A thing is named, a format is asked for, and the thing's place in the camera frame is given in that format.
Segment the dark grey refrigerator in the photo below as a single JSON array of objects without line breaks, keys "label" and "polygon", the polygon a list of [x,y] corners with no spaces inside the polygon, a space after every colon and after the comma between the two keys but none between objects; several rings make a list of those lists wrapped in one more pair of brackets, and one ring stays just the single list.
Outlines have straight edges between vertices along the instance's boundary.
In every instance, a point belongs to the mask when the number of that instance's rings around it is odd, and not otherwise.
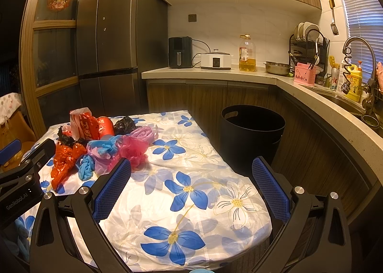
[{"label": "dark grey refrigerator", "polygon": [[77,70],[82,104],[95,116],[149,111],[142,74],[168,65],[164,0],[79,0]]}]

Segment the wooden glass door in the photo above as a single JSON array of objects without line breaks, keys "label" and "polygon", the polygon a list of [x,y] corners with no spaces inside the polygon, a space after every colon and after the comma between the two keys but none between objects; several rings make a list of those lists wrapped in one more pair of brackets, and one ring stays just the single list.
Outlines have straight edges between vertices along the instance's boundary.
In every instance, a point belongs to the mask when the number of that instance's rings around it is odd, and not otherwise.
[{"label": "wooden glass door", "polygon": [[21,22],[19,72],[37,137],[80,108],[76,56],[79,0],[27,0]]}]

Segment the white soap bottle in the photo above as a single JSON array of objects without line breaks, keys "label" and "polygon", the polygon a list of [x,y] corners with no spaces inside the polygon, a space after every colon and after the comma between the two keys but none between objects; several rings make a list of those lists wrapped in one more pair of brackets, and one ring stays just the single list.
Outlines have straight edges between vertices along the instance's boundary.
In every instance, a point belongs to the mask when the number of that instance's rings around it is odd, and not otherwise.
[{"label": "white soap bottle", "polygon": [[347,70],[345,68],[346,65],[346,62],[342,60],[339,66],[337,93],[339,93],[340,95],[345,95],[345,93],[342,91],[342,85],[347,81],[345,78],[345,75],[348,75]]}]

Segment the wooden lower cabinets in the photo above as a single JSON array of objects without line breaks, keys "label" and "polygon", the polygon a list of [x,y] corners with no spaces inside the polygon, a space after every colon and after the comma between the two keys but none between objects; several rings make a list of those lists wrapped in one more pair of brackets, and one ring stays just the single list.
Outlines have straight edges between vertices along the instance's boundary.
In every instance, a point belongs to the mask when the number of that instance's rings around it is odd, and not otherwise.
[{"label": "wooden lower cabinets", "polygon": [[150,79],[151,112],[187,110],[231,168],[247,174],[245,156],[260,154],[273,170],[308,192],[339,194],[357,225],[380,184],[356,149],[324,118],[280,87],[223,80]]}]

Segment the cooking oil bottle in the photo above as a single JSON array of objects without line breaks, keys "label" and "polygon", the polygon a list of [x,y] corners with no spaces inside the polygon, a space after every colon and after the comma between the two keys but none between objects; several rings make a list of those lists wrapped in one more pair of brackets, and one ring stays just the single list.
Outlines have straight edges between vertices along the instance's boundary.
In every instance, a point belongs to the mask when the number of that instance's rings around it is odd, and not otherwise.
[{"label": "cooking oil bottle", "polygon": [[255,46],[249,34],[240,36],[239,70],[247,72],[256,71]]}]

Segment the red white plastic bag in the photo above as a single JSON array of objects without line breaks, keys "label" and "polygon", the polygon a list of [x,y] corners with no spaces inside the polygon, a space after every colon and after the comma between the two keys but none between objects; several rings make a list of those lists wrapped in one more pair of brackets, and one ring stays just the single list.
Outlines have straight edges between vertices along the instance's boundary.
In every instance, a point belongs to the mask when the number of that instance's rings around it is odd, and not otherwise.
[{"label": "red white plastic bag", "polygon": [[74,140],[99,139],[99,123],[88,107],[69,112],[71,133]]}]

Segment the floral blue white tablecloth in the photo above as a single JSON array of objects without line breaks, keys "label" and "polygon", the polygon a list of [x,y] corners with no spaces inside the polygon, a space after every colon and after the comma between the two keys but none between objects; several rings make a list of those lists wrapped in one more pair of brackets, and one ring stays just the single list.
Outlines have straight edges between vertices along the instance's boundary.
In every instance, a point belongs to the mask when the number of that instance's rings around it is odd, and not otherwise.
[{"label": "floral blue white tablecloth", "polygon": [[[211,270],[263,243],[271,218],[256,187],[236,174],[187,111],[131,117],[158,127],[147,161],[133,169],[109,216],[100,222],[116,252],[134,272]],[[77,166],[57,191],[51,158],[39,172],[43,192],[67,195],[92,186]]]}]

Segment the window blinds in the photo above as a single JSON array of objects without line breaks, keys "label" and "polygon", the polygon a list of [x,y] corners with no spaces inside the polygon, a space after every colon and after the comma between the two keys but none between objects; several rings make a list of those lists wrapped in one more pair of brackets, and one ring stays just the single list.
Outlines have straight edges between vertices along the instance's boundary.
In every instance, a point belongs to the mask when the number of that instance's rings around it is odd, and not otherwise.
[{"label": "window blinds", "polygon": [[382,6],[379,0],[344,0],[350,36],[371,45],[377,62],[382,61]]}]

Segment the yellow detergent bottle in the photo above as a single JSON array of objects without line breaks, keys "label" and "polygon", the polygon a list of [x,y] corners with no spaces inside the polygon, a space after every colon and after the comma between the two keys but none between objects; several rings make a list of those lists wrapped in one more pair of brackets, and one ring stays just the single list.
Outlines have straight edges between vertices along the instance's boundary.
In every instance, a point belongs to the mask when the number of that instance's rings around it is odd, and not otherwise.
[{"label": "yellow detergent bottle", "polygon": [[347,79],[350,82],[350,90],[346,97],[352,101],[359,102],[362,95],[362,68],[360,66],[351,64],[346,67],[350,72],[347,73]]}]

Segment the black dish rack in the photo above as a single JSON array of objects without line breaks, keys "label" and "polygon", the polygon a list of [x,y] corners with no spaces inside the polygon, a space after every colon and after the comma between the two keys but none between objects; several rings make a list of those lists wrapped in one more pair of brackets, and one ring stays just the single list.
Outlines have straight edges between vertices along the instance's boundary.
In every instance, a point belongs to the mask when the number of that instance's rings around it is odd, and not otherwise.
[{"label": "black dish rack", "polygon": [[320,31],[319,26],[311,22],[299,23],[289,39],[289,53],[296,63],[315,62],[316,75],[324,77],[328,67],[330,40]]}]

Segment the black plastic bag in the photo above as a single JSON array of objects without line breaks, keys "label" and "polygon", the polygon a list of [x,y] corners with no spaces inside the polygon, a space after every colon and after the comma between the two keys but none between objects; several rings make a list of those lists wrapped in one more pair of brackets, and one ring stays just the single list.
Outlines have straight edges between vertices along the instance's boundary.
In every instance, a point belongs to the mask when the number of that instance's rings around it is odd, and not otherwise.
[{"label": "black plastic bag", "polygon": [[114,135],[126,135],[137,129],[137,126],[132,118],[124,116],[124,118],[117,121],[113,127]]}]

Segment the red paper cup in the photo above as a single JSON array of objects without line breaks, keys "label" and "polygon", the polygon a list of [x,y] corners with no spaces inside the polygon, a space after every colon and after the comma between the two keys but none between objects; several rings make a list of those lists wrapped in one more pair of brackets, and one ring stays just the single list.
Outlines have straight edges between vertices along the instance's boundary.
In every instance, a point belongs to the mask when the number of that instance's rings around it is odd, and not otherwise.
[{"label": "red paper cup", "polygon": [[114,125],[108,117],[98,117],[97,122],[99,125],[99,138],[105,136],[114,136]]}]

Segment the white electric cooker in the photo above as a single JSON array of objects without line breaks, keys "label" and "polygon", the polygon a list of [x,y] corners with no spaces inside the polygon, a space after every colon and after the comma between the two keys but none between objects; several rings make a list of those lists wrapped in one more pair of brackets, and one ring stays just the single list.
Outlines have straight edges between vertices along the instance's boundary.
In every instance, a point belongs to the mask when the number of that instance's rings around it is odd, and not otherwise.
[{"label": "white electric cooker", "polygon": [[231,70],[231,55],[217,49],[201,54],[201,69]]}]

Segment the blue rubber glove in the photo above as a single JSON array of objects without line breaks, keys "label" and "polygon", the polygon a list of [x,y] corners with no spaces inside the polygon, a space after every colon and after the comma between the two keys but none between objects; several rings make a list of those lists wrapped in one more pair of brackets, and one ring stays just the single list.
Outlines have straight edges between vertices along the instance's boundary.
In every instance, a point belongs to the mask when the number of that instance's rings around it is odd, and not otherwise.
[{"label": "blue rubber glove", "polygon": [[95,161],[90,155],[82,156],[76,163],[78,176],[82,181],[87,181],[93,176]]}]

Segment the orange red plastic bag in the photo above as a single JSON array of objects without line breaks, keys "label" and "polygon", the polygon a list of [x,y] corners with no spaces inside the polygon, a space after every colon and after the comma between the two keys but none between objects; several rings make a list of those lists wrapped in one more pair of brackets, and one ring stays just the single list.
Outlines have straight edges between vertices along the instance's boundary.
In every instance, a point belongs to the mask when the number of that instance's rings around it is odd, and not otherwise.
[{"label": "orange red plastic bag", "polygon": [[75,143],[72,147],[61,143],[56,144],[53,168],[51,170],[51,187],[54,191],[58,190],[59,185],[67,178],[76,161],[85,155],[86,152],[86,148],[80,143]]}]

